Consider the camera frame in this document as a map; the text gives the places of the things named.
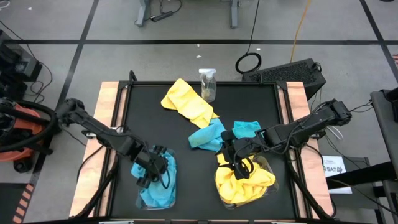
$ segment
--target black tabletop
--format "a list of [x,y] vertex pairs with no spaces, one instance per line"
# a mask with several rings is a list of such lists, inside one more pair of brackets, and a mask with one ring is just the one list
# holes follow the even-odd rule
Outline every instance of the black tabletop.
[[[215,153],[192,150],[188,137],[198,130],[174,110],[164,109],[160,101],[170,85],[134,85],[129,98],[126,125],[149,145],[173,149],[177,160],[177,200],[172,208],[144,211],[135,206],[139,192],[130,171],[132,164],[122,158],[116,178],[111,216],[134,219],[261,220],[295,217],[291,180],[283,157],[267,154],[279,183],[276,193],[228,210],[221,203],[215,186]],[[193,86],[200,94],[200,86]],[[262,128],[281,123],[274,85],[218,85],[214,112],[226,129],[233,121],[259,121]]]

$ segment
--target blue cloth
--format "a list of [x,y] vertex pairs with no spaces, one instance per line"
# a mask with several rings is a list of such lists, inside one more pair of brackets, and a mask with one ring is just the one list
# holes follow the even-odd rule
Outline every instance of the blue cloth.
[[255,131],[260,130],[260,124],[258,121],[246,122],[246,121],[234,121],[234,128],[232,132],[237,139],[240,138],[253,138],[256,137]]
[[219,151],[221,149],[221,133],[225,131],[220,119],[215,118],[210,120],[209,126],[196,131],[188,137],[191,148],[199,147],[211,151]]
[[[148,207],[151,208],[169,208],[175,202],[175,178],[177,173],[177,166],[175,163],[174,157],[169,153],[165,152],[163,156],[167,159],[167,170],[170,174],[170,184],[167,189],[164,189],[162,183],[160,181],[150,183],[147,189],[142,189],[139,192],[141,199],[145,202]],[[140,178],[143,177],[145,174],[145,169],[142,168],[140,165],[134,163],[131,174],[136,177]],[[165,185],[169,182],[167,178],[167,173],[165,172],[162,174],[162,179]],[[137,206],[142,208],[141,200],[137,200]]]

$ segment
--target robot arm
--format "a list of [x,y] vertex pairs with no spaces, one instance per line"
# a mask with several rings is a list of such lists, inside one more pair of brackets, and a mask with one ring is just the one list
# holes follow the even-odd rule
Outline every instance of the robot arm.
[[232,131],[221,133],[223,153],[227,167],[234,170],[236,179],[248,178],[249,170],[243,166],[242,159],[259,152],[285,154],[292,147],[302,147],[309,137],[327,126],[342,126],[351,120],[351,113],[343,102],[331,100],[320,105],[310,115],[290,124],[279,124],[258,130],[256,137],[236,139]]
[[135,136],[130,130],[118,133],[97,119],[90,116],[83,102],[77,99],[67,99],[55,112],[59,123],[80,124],[87,130],[96,134],[99,143],[108,148],[113,148],[118,154],[128,156],[131,162],[145,168],[146,174],[138,179],[137,185],[148,188],[152,181],[158,181],[159,176],[167,170],[167,161],[160,156],[166,148],[156,146],[150,151],[146,142]]

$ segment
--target spray bottle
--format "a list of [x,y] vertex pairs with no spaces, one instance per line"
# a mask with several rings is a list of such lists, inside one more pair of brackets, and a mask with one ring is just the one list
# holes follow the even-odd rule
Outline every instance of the spray bottle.
[[199,69],[201,78],[201,97],[208,103],[216,99],[216,79],[214,68],[201,68]]

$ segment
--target orange vacuum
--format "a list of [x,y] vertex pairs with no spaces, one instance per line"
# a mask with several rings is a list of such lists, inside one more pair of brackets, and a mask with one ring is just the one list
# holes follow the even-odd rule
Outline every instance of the orange vacuum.
[[[41,118],[36,111],[48,114],[50,120]],[[35,151],[52,153],[42,143],[60,131],[57,124],[53,110],[46,106],[0,98],[0,162],[13,161],[14,169],[20,173],[31,170]]]

